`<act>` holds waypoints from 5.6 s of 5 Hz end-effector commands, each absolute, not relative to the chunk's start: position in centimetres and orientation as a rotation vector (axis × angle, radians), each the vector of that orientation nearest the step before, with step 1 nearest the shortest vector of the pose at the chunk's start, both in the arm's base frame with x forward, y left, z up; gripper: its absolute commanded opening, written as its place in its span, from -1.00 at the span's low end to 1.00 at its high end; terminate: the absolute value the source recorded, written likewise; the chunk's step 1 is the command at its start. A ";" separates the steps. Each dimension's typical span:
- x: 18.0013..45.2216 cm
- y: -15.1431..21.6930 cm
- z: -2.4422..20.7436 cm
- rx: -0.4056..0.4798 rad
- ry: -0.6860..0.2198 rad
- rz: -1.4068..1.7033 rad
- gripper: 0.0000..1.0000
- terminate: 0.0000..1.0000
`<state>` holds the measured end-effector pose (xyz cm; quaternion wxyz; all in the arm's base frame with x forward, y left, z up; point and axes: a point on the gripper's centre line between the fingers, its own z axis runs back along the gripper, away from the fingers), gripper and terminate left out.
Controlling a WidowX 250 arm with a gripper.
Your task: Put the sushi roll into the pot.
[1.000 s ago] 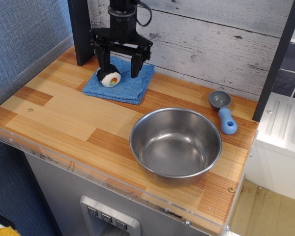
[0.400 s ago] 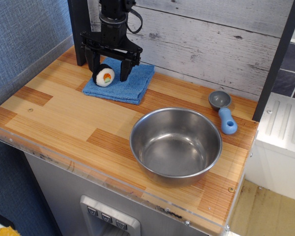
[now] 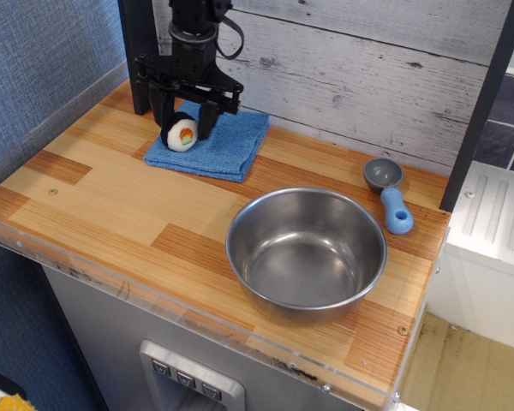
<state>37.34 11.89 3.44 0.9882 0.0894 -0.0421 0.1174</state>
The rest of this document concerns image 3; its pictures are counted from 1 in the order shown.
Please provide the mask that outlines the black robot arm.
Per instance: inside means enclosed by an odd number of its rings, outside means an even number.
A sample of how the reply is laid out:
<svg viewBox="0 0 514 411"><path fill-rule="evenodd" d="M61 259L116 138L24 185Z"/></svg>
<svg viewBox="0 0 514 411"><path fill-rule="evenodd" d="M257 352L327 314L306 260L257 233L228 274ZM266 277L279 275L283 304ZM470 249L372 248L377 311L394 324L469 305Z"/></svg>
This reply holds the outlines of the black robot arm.
<svg viewBox="0 0 514 411"><path fill-rule="evenodd" d="M230 1L170 1L171 51L168 56L139 55L137 83L149 92L149 103L160 136L167 141L176 116L174 102L182 98L200 105L198 135L206 139L218 116L236 114L243 85L223 73L216 55L219 25L224 23L239 35L242 29L225 14Z"/></svg>

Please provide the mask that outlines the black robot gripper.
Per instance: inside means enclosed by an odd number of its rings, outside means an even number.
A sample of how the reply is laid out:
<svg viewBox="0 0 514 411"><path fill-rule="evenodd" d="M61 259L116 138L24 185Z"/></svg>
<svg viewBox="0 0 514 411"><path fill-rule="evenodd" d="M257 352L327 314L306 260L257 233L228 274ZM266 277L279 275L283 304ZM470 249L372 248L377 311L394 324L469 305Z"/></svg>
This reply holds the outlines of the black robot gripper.
<svg viewBox="0 0 514 411"><path fill-rule="evenodd" d="M175 99L200 104L198 134L206 140L219 114L236 114L243 85L221 71L216 56L219 26L207 33L187 33L170 25L170 53L136 58L137 83L149 93L154 121L165 127L175 113Z"/></svg>

